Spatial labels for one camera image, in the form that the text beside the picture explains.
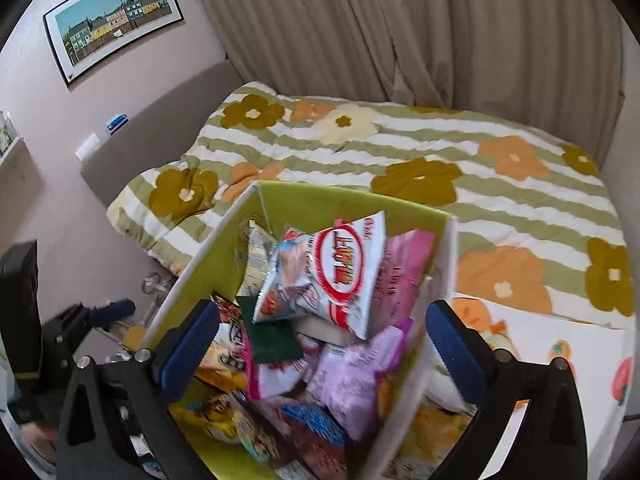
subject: gray headboard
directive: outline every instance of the gray headboard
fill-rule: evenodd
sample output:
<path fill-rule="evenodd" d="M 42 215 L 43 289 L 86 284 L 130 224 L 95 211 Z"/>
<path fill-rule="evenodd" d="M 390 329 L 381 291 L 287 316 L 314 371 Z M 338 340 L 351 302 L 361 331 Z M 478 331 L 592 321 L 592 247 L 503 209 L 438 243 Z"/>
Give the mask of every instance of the gray headboard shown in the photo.
<path fill-rule="evenodd" d="M 82 178 L 107 207 L 138 174 L 178 160 L 242 83 L 228 59 L 182 83 L 129 118 L 84 162 Z"/>

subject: floral bedspread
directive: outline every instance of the floral bedspread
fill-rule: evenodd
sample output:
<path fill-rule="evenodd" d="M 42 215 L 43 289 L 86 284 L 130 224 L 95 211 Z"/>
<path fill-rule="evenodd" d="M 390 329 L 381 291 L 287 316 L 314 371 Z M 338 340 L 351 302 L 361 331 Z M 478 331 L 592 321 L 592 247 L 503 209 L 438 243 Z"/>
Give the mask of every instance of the floral bedspread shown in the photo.
<path fill-rule="evenodd" d="M 458 217 L 457 290 L 543 314 L 632 328 L 620 221 L 591 157 L 482 114 L 330 98 L 248 83 L 180 161 L 145 171 L 108 210 L 179 274 L 254 180 L 370 190 Z"/>

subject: screw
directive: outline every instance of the screw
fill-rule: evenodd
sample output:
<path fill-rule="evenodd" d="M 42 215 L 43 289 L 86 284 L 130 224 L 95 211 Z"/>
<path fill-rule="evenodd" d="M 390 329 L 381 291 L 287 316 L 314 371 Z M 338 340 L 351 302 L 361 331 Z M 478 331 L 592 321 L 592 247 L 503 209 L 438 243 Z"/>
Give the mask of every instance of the screw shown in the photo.
<path fill-rule="evenodd" d="M 495 358 L 501 363 L 508 363 L 513 358 L 513 356 L 511 355 L 511 352 L 509 352 L 508 350 L 505 350 L 504 348 L 498 348 L 494 352 L 494 355 L 495 355 Z"/>
<path fill-rule="evenodd" d="M 89 364 L 91 364 L 91 358 L 88 355 L 83 355 L 81 358 L 78 359 L 78 362 L 76 363 L 78 368 L 80 368 L 81 370 L 84 370 L 85 368 L 87 368 Z"/>
<path fill-rule="evenodd" d="M 136 352 L 133 358 L 139 363 L 143 363 L 147 361 L 151 357 L 151 350 L 148 348 L 141 348 Z"/>
<path fill-rule="evenodd" d="M 569 363 L 563 357 L 556 357 L 551 361 L 559 370 L 566 370 L 569 367 Z"/>

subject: painting of houses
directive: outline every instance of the painting of houses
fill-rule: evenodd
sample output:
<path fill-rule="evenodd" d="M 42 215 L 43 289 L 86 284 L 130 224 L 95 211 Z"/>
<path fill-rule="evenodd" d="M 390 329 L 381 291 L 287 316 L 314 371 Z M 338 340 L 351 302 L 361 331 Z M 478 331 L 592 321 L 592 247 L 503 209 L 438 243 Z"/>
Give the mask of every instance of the painting of houses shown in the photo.
<path fill-rule="evenodd" d="M 67 0 L 44 16 L 67 85 L 115 50 L 180 20 L 176 0 Z"/>

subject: bed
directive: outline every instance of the bed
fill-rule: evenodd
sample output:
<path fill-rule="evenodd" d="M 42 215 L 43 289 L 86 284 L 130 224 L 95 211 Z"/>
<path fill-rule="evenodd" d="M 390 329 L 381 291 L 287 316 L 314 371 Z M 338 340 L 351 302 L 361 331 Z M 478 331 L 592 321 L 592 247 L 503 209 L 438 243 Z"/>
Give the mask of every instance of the bed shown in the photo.
<path fill-rule="evenodd" d="M 176 275 L 254 180 L 440 208 L 459 222 L 458 293 L 622 330 L 621 367 L 634 351 L 628 254 L 596 164 L 536 128 L 464 110 L 277 95 L 242 84 L 225 61 L 133 118 L 82 176 L 112 225 Z M 626 397 L 590 444 L 593 471 L 608 460 Z"/>

